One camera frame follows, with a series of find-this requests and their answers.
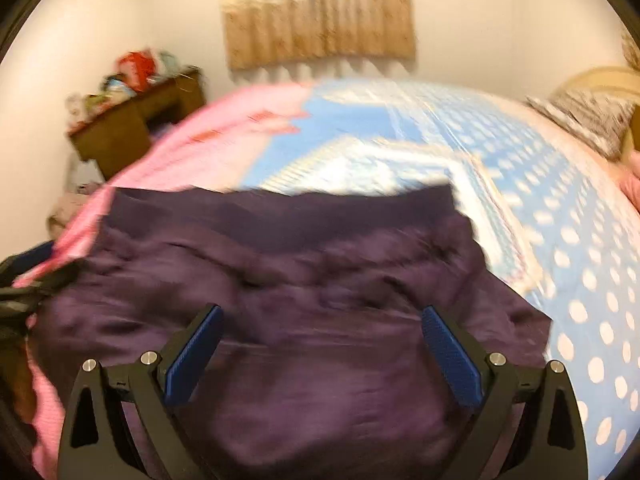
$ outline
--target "wooden desk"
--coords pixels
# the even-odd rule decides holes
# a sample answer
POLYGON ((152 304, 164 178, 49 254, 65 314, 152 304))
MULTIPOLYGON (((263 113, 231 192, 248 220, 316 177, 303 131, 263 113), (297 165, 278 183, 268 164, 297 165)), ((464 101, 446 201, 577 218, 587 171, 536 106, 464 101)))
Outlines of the wooden desk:
POLYGON ((95 159, 109 180, 149 150, 150 124, 177 123, 204 103, 200 72, 190 69, 110 108, 69 138, 80 159, 95 159))

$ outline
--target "wooden headboard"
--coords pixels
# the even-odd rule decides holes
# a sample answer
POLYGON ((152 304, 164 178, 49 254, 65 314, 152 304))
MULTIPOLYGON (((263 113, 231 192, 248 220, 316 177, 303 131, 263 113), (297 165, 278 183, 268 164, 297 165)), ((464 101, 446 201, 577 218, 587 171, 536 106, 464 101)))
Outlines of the wooden headboard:
POLYGON ((556 93, 569 88, 589 88, 635 102, 638 108, 631 122, 630 134, 623 145, 623 160, 633 148, 640 150, 640 72, 623 66, 594 68, 569 79, 556 93))

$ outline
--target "wall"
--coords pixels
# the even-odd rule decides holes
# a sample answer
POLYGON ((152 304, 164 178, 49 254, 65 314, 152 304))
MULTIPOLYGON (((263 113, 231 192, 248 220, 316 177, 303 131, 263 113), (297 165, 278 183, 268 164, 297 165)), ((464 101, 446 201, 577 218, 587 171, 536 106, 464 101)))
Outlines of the wall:
POLYGON ((72 152, 64 99, 95 92, 127 50, 152 44, 143 0, 42 0, 0 64, 0 260, 48 238, 72 152))
POLYGON ((521 98, 546 95, 567 76, 623 64, 619 21, 606 0, 414 0, 418 56, 328 60, 231 75, 219 0, 150 0, 159 46, 204 69, 208 96, 236 85, 322 76, 414 77, 521 98))

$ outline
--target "silver bolt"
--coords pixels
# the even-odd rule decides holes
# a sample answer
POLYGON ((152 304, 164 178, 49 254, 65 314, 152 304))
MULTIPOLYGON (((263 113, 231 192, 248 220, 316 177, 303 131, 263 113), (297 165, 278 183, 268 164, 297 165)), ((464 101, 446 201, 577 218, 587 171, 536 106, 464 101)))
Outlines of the silver bolt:
POLYGON ((551 361, 549 367, 556 373, 561 374, 564 372, 564 365, 560 361, 551 361))
POLYGON ((82 370, 85 372, 90 372, 95 368, 95 365, 98 363, 95 362, 95 359, 87 359, 84 363, 82 363, 82 370))
POLYGON ((494 366, 503 366, 507 364, 507 358, 500 352, 494 352, 489 355, 489 362, 494 366))
POLYGON ((143 365, 152 365, 158 359, 158 354, 153 351, 145 352, 140 356, 140 362, 143 365))

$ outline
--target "curtain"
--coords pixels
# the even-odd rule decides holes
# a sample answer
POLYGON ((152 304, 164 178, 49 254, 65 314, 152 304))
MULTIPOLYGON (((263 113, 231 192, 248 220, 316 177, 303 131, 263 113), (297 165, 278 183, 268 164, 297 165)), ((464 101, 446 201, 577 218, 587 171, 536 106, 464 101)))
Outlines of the curtain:
POLYGON ((222 0, 228 66, 321 57, 415 58, 411 0, 222 0))

